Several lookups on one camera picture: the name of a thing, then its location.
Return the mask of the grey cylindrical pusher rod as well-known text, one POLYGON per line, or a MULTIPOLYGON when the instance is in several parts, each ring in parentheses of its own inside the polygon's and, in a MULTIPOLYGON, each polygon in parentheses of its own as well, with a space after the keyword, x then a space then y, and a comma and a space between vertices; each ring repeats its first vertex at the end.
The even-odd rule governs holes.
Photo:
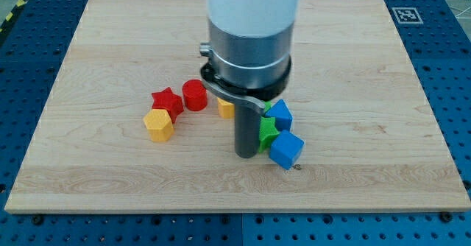
POLYGON ((235 153, 241 158, 257 154, 260 139, 260 114, 243 105, 235 105, 235 153))

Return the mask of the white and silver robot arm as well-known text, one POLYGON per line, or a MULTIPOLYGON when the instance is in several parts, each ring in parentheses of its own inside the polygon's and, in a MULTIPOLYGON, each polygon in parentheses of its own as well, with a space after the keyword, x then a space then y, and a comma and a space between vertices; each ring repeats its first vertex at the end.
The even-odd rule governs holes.
POLYGON ((235 153, 258 151, 266 101, 291 72, 291 39, 299 0, 206 0, 209 40, 200 54, 204 87, 235 107, 235 153))

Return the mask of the green block behind arm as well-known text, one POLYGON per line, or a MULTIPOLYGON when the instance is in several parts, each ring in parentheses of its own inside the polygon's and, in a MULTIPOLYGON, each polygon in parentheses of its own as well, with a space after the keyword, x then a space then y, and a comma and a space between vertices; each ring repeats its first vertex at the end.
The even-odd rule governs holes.
POLYGON ((266 113, 267 111, 269 111, 272 107, 272 103, 270 101, 266 101, 264 102, 265 106, 264 106, 264 113, 266 113))

